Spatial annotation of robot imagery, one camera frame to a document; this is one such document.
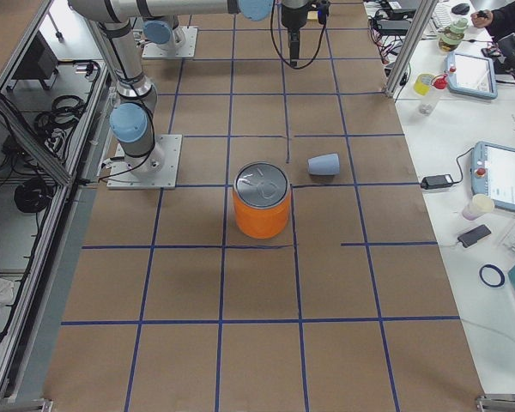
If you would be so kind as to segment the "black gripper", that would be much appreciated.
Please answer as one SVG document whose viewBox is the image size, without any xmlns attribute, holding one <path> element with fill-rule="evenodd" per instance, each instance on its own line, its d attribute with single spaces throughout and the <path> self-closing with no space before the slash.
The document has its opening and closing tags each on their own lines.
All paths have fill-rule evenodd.
<svg viewBox="0 0 515 412">
<path fill-rule="evenodd" d="M 306 25 L 310 4 L 309 0 L 281 0 L 281 22 L 288 30 L 290 66 L 296 66 L 300 60 L 300 29 Z"/>
</svg>

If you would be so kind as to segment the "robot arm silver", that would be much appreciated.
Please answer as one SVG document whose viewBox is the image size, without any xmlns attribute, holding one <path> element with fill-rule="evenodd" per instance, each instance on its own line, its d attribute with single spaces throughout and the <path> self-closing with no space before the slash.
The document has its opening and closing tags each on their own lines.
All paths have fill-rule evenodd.
<svg viewBox="0 0 515 412">
<path fill-rule="evenodd" d="M 160 135 L 153 120 L 157 89 L 146 76 L 130 21 L 143 19 L 143 34 L 153 44 L 176 52 L 191 44 L 191 27 L 180 27 L 181 15 L 242 14 L 250 21 L 280 12 L 288 31 L 292 68 L 300 58 L 300 31 L 314 1 L 72 1 L 71 8 L 97 27 L 100 51 L 112 66 L 119 103 L 110 129 L 124 158 L 112 169 L 110 186 L 120 189 L 172 189 L 177 180 L 182 137 Z"/>
</svg>

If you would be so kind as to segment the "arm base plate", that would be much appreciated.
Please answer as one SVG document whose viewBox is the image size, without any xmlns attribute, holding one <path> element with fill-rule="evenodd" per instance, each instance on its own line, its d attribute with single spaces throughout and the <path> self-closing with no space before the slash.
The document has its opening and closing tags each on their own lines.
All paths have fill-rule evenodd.
<svg viewBox="0 0 515 412">
<path fill-rule="evenodd" d="M 130 171 L 130 167 L 136 167 L 145 157 L 139 161 L 129 156 L 125 157 L 124 150 L 118 143 L 115 155 L 123 159 L 112 163 L 112 177 L 107 180 L 107 188 L 111 190 L 174 189 L 177 183 L 182 138 L 181 135 L 156 135 L 154 150 L 134 172 Z"/>
<path fill-rule="evenodd" d="M 194 26 L 150 25 L 144 27 L 145 46 L 142 58 L 147 60 L 193 58 L 198 28 Z"/>
</svg>

